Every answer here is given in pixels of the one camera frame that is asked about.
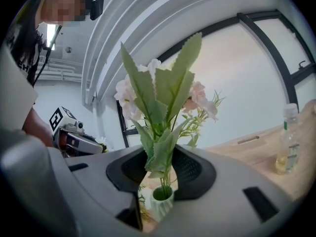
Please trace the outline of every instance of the small white vase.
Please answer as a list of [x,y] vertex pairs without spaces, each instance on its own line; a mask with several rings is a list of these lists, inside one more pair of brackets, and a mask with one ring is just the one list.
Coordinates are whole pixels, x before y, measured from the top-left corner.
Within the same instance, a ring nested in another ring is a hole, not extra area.
[[158,186],[157,188],[155,188],[152,194],[150,195],[150,205],[153,212],[153,217],[157,222],[161,221],[173,207],[175,188],[172,186],[170,187],[172,188],[172,194],[169,198],[165,200],[157,200],[154,198],[155,190],[160,189],[161,186]]

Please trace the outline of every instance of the green plant stem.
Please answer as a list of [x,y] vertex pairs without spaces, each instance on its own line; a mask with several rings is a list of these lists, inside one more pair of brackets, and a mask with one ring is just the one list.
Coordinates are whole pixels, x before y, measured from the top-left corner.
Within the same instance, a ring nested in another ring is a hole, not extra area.
[[176,115],[176,118],[174,119],[174,123],[173,123],[173,126],[172,126],[171,131],[173,131],[173,128],[174,128],[174,125],[176,124],[176,121],[177,121],[178,115],[179,115],[179,113]]

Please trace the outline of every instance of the table surface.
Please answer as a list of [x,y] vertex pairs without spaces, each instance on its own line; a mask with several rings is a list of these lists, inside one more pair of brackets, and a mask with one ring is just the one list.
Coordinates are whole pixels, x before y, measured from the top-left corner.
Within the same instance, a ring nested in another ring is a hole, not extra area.
[[[300,156],[296,169],[291,174],[276,173],[276,155],[282,150],[279,140],[282,125],[275,128],[237,138],[224,144],[209,147],[205,150],[240,160],[269,178],[281,187],[291,198],[296,200],[310,189],[316,176],[316,99],[308,102],[299,114],[301,131]],[[174,170],[171,180],[175,180]],[[160,185],[159,179],[144,178],[142,184],[150,189]],[[143,231],[150,232],[157,223],[151,219],[143,222]]]

